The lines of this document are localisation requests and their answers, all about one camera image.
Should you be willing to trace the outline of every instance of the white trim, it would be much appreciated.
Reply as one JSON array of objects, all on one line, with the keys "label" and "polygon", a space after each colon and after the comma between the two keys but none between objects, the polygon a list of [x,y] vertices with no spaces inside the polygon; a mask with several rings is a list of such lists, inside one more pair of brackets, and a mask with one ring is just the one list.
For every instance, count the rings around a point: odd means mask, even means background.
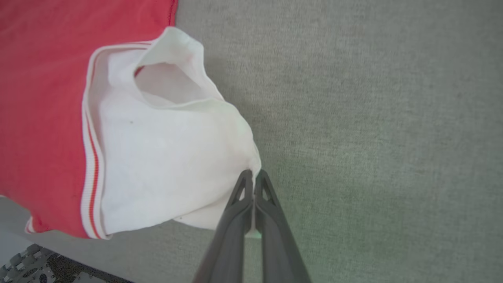
[{"label": "white trim", "polygon": [[[95,63],[100,55],[105,50],[110,49],[147,49],[151,41],[129,43],[121,45],[111,45],[98,48],[89,59],[88,72],[86,77],[86,88],[82,97],[82,139],[84,150],[86,154],[86,176],[84,180],[84,186],[82,190],[82,198],[80,201],[80,217],[82,220],[82,226],[89,238],[93,239],[110,239],[111,236],[107,236],[105,229],[102,225],[101,217],[101,199],[103,194],[103,183],[105,178],[105,161],[103,158],[103,153],[100,148],[99,141],[96,137],[96,131],[94,129],[93,120],[90,115],[89,110],[89,91],[93,83],[93,76],[95,71]],[[95,152],[98,158],[98,170],[96,170],[95,164]],[[96,191],[94,193],[94,205],[90,207],[93,200],[93,190],[95,185],[95,178],[98,178]],[[93,211],[93,218],[91,219],[90,209]]]},{"label": "white trim", "polygon": [[33,228],[33,217],[32,216],[30,216],[30,218],[28,219],[28,222],[26,222],[25,232],[28,234],[36,233],[35,229]]}]

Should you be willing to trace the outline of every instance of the red fabric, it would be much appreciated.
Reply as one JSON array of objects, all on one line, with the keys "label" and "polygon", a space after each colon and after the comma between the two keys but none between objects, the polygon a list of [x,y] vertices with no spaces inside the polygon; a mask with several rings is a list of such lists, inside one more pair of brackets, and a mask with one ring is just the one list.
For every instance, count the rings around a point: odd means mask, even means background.
[{"label": "red fabric", "polygon": [[37,232],[87,238],[82,94],[99,47],[152,40],[178,0],[0,2],[0,195],[30,210]]}]

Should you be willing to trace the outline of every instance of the white fabric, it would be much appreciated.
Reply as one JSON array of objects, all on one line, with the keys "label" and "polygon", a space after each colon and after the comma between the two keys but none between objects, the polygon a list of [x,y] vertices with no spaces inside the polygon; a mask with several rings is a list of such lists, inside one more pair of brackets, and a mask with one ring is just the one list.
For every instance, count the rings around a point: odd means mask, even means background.
[{"label": "white fabric", "polygon": [[199,42],[169,27],[144,46],[96,60],[89,100],[105,157],[104,229],[173,218],[214,229],[241,171],[260,170],[252,131],[206,76]]}]

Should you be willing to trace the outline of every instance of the gray fabric surface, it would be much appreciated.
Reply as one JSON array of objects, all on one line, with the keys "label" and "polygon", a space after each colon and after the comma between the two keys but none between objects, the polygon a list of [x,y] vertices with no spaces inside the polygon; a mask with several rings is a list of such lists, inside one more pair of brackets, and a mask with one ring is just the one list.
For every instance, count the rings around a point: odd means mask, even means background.
[{"label": "gray fabric surface", "polygon": [[[261,2],[180,0],[177,26],[250,123],[313,282],[501,282],[503,3]],[[22,234],[28,214],[0,204]],[[28,238],[183,283],[211,237],[168,222]],[[245,282],[261,282],[257,240]]]}]

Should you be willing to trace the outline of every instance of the gray surface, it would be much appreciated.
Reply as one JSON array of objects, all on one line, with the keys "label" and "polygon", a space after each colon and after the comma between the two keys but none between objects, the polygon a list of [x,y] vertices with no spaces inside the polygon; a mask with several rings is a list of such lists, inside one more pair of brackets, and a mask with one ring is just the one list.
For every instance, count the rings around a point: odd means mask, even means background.
[{"label": "gray surface", "polygon": [[[177,24],[250,123],[313,282],[501,282],[502,1],[264,2],[180,0]],[[211,237],[169,222],[28,238],[183,283]],[[260,242],[246,256],[260,282]]]}]

